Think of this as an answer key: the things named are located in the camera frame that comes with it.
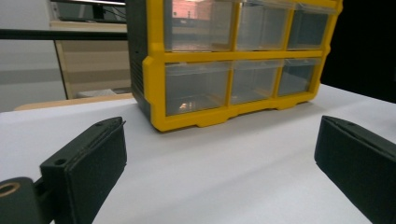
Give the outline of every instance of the storage organizer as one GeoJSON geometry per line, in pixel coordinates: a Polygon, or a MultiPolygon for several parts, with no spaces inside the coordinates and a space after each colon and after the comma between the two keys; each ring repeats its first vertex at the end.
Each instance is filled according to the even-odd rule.
{"type": "Polygon", "coordinates": [[[126,1],[132,90],[160,131],[318,92],[342,0],[126,1]]]}

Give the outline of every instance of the black background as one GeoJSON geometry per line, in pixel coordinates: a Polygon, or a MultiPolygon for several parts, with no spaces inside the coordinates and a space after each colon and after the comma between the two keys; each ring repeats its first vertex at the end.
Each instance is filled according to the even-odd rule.
{"type": "Polygon", "coordinates": [[[395,24],[392,1],[345,0],[321,82],[396,103],[395,24]]]}

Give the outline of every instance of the white wall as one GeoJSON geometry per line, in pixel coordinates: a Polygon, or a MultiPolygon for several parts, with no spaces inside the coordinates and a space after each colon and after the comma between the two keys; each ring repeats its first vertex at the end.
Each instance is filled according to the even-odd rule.
{"type": "MultiPolygon", "coordinates": [[[[48,30],[47,0],[1,0],[0,29],[48,30]]],[[[0,112],[64,100],[53,41],[0,40],[0,112]]]]}

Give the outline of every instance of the yellow frame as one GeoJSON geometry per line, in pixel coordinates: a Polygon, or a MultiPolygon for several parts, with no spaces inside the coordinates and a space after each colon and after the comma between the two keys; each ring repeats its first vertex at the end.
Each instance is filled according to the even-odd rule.
{"type": "MultiPolygon", "coordinates": [[[[330,15],[325,35],[320,50],[294,50],[286,51],[288,37],[294,10],[290,11],[286,32],[285,45],[282,50],[277,51],[234,51],[236,41],[233,41],[231,51],[227,52],[165,52],[163,43],[163,1],[147,0],[147,22],[148,22],[148,57],[143,61],[144,95],[150,104],[150,119],[152,125],[160,131],[168,131],[177,128],[197,125],[205,127],[208,125],[225,122],[227,119],[240,114],[263,110],[267,108],[286,109],[299,103],[312,100],[317,92],[320,75],[330,52],[332,33],[337,21],[338,14],[342,11],[342,0],[294,0],[295,3],[306,3],[321,7],[331,7],[336,14],[330,15]],[[287,59],[287,58],[320,58],[321,63],[316,66],[308,92],[297,93],[288,96],[273,97],[270,99],[231,105],[179,114],[166,117],[165,112],[165,64],[178,62],[210,62],[210,61],[233,61],[254,59],[287,59]]],[[[235,16],[239,14],[236,7],[235,16]]],[[[231,95],[233,72],[230,72],[227,89],[227,99],[231,95]]],[[[274,91],[277,91],[280,80],[280,72],[276,77],[274,91]]]]}

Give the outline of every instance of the white tabletop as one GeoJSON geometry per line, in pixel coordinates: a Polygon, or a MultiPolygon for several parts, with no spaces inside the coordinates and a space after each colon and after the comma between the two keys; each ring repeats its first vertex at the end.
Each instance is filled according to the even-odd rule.
{"type": "Polygon", "coordinates": [[[370,223],[314,161],[322,115],[396,142],[396,105],[321,85],[317,98],[159,133],[134,100],[0,114],[0,180],[28,176],[95,122],[122,116],[128,164],[94,223],[370,223]]]}

